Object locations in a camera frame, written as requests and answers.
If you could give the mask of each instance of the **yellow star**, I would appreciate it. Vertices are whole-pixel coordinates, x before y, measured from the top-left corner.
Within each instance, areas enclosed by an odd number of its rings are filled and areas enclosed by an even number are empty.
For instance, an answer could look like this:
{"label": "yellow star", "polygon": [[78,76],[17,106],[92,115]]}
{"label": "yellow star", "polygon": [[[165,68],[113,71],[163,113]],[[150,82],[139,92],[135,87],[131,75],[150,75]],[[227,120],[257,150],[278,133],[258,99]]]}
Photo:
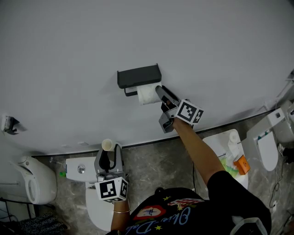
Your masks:
{"label": "yellow star", "polygon": [[167,196],[166,198],[163,198],[165,201],[171,198],[171,196]]}
{"label": "yellow star", "polygon": [[154,227],[156,230],[161,230],[162,229],[162,227],[161,226],[158,226],[157,225],[157,227]]}

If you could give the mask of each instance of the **forearm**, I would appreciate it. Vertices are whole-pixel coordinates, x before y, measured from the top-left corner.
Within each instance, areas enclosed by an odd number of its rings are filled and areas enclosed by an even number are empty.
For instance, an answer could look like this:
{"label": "forearm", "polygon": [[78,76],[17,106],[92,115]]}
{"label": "forearm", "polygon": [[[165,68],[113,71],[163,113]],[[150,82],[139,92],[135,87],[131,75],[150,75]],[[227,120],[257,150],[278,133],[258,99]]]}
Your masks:
{"label": "forearm", "polygon": [[225,170],[213,150],[187,123],[175,118],[173,126],[206,185],[214,173]]}
{"label": "forearm", "polygon": [[111,223],[111,231],[118,230],[118,231],[125,231],[127,228],[128,221],[130,219],[130,210],[128,201],[120,201],[114,204],[114,211],[117,212],[124,212],[124,213],[117,213],[113,212],[113,218]]}

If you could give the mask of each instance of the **toilet paper holder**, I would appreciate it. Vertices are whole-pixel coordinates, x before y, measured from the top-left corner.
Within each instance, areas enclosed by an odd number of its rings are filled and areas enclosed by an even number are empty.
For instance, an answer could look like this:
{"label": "toilet paper holder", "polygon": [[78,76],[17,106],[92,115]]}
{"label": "toilet paper holder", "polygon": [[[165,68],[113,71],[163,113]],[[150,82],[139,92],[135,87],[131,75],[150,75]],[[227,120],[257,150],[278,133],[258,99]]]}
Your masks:
{"label": "toilet paper holder", "polygon": [[117,71],[118,86],[124,89],[126,96],[137,95],[137,86],[161,82],[161,77],[158,64],[121,72]]}

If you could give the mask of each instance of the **orange box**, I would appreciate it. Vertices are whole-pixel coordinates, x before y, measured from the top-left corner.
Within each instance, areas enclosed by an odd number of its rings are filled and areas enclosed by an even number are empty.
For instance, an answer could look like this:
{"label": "orange box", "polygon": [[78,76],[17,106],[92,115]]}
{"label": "orange box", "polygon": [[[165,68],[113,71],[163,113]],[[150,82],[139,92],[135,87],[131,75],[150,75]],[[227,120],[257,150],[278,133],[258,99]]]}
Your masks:
{"label": "orange box", "polygon": [[245,175],[250,170],[250,166],[244,155],[235,161],[234,165],[238,168],[240,175]]}

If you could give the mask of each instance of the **black t-shirt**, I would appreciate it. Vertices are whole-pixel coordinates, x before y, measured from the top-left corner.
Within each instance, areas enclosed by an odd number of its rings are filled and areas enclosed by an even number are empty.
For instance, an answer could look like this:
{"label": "black t-shirt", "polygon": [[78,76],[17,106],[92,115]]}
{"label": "black t-shirt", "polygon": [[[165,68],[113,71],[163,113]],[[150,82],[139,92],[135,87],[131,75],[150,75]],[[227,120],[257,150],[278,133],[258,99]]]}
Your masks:
{"label": "black t-shirt", "polygon": [[[266,229],[265,234],[270,234],[269,210],[228,172],[215,173],[207,187],[209,200],[203,200],[186,188],[156,193],[133,211],[128,228],[122,234],[230,234],[236,227],[236,220],[246,218],[259,219]],[[247,226],[252,235],[262,234],[254,231],[255,223]],[[239,230],[234,234],[249,233]]]}

